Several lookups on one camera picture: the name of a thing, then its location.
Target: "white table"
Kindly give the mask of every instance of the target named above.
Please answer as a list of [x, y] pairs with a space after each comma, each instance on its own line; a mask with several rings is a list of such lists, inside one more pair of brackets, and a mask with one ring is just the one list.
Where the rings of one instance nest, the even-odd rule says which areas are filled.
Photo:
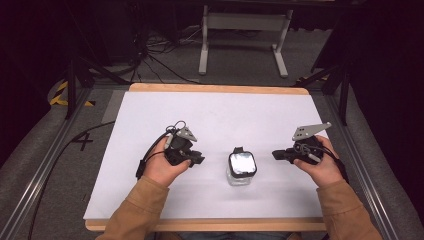
[[[171, 185], [156, 231], [325, 230], [313, 181], [271, 154], [293, 145], [296, 127], [321, 123], [306, 90], [168, 84], [134, 84], [126, 93], [84, 216], [88, 229], [104, 230], [145, 151], [178, 120], [206, 159]], [[240, 146], [258, 172], [250, 185], [231, 187], [228, 155]]]

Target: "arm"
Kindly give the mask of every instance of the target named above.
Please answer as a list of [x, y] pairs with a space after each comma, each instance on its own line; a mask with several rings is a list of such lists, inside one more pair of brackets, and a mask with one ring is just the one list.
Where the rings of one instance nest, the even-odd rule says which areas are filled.
[[[318, 140], [338, 158], [328, 139], [316, 136]], [[324, 154], [317, 165], [310, 165], [299, 159], [294, 164], [307, 172], [318, 185], [324, 223], [332, 240], [382, 239], [362, 202], [343, 179], [334, 160]]]
[[158, 153], [163, 151], [165, 142], [166, 138], [153, 149], [143, 176], [114, 212], [104, 234], [97, 240], [140, 240], [154, 229], [165, 205], [169, 185], [190, 165], [187, 160], [171, 166], [164, 154]]

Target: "right hand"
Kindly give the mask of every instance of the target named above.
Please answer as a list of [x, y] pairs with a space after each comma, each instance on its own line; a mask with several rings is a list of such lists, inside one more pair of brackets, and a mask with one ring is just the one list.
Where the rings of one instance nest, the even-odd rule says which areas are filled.
[[[316, 135], [316, 137], [324, 147], [328, 148], [337, 158], [339, 158], [337, 153], [334, 151], [330, 140], [319, 135]], [[317, 165], [312, 165], [299, 159], [294, 160], [294, 165], [308, 173], [312, 177], [312, 180], [314, 180], [314, 182], [318, 185], [318, 187], [323, 187], [343, 179], [342, 174], [340, 173], [340, 170], [334, 162], [333, 158], [325, 153], [321, 159], [321, 162]]]

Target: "black curtain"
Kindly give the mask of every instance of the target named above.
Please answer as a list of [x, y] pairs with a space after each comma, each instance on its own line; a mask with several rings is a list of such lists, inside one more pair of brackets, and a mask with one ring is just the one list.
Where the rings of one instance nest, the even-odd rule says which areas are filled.
[[0, 166], [49, 111], [47, 95], [67, 61], [42, 1], [0, 2]]
[[424, 222], [424, 18], [416, 1], [367, 1], [342, 16], [316, 66], [347, 59], [358, 104]]

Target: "glass jar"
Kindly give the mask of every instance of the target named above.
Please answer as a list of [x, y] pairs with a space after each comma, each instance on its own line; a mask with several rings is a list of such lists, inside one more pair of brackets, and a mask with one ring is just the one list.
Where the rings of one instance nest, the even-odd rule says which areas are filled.
[[246, 152], [243, 147], [234, 148], [228, 157], [227, 180], [231, 186], [249, 185], [257, 168], [251, 152]]

